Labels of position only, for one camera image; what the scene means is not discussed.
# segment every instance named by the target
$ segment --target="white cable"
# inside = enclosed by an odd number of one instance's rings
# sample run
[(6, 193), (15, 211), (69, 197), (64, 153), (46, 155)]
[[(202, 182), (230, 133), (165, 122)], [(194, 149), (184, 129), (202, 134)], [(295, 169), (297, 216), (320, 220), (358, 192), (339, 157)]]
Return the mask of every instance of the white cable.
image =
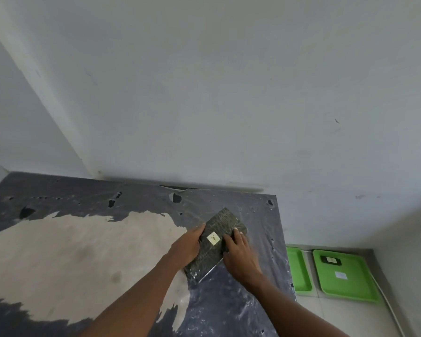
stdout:
[[(303, 251), (303, 252), (305, 252), (305, 253), (313, 253), (312, 251), (304, 251), (304, 250), (301, 250), (301, 251)], [(385, 302), (387, 303), (388, 309), (389, 309), (389, 310), (390, 310), (390, 312), (392, 313), (393, 320), (395, 321), (396, 325), (398, 326), (398, 329), (399, 329), (399, 332), (400, 332), (401, 336), (402, 336), (402, 337), (405, 337), (405, 333), (404, 333), (404, 331), (402, 330), (401, 325), (399, 324), (398, 318), (396, 317), (395, 312), (393, 311), (393, 308), (392, 308), (392, 306), (390, 305), (390, 302), (388, 301), (387, 297), (385, 296), (385, 293), (384, 293), (384, 292), (382, 291), (382, 289), (380, 288), (379, 284), (378, 284), (378, 283), (377, 283), (377, 281), (376, 281), (376, 278), (373, 276), (373, 274), (371, 273), (371, 271), (370, 271), (370, 275), (371, 275), (371, 277), (373, 278), (374, 282), (376, 283), (377, 288), (378, 288), (378, 289), (379, 289), (379, 291), (381, 292), (383, 299), (385, 299)]]

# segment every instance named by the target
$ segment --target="green tray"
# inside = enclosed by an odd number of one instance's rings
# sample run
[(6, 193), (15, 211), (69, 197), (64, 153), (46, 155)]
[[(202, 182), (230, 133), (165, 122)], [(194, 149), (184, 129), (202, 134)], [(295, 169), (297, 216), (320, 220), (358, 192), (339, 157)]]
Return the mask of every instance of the green tray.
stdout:
[(297, 293), (310, 292), (312, 283), (307, 272), (303, 252), (295, 247), (287, 247), (290, 270), (292, 272), (293, 286)]
[(321, 290), (325, 294), (354, 300), (380, 301), (370, 270), (362, 257), (315, 249), (313, 258)]

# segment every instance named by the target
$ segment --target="black object on tray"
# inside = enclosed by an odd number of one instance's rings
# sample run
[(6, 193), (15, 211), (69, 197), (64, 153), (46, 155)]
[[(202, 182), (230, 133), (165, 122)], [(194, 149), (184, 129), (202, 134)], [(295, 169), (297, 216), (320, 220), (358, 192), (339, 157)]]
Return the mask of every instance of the black object on tray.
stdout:
[(199, 283), (223, 258), (226, 249), (223, 235), (227, 234), (233, 238), (234, 228), (243, 234), (248, 230), (229, 209), (223, 208), (209, 221), (200, 236), (200, 252), (196, 258), (187, 266), (184, 271), (187, 279)]

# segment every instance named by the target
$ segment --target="tiled floor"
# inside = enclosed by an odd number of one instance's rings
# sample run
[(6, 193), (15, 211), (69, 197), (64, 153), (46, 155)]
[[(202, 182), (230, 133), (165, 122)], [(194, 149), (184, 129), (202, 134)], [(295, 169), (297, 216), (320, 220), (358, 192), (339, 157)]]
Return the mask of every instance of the tiled floor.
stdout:
[(400, 337), (384, 302), (379, 304), (330, 297), (319, 288), (313, 257), (304, 253), (313, 290), (297, 295), (299, 304), (324, 318), (351, 337)]

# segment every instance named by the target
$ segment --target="white label on tray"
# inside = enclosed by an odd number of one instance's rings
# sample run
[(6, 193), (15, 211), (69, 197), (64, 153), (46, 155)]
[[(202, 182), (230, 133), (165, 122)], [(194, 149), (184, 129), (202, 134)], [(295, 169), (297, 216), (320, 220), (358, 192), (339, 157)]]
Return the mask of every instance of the white label on tray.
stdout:
[(335, 272), (335, 276), (337, 278), (340, 278), (340, 279), (346, 279), (346, 280), (348, 280), (348, 276), (346, 275), (346, 273), (343, 273), (343, 272)]
[(210, 241), (210, 243), (212, 243), (214, 246), (217, 242), (220, 241), (220, 238), (218, 237), (216, 232), (212, 232), (207, 239)]

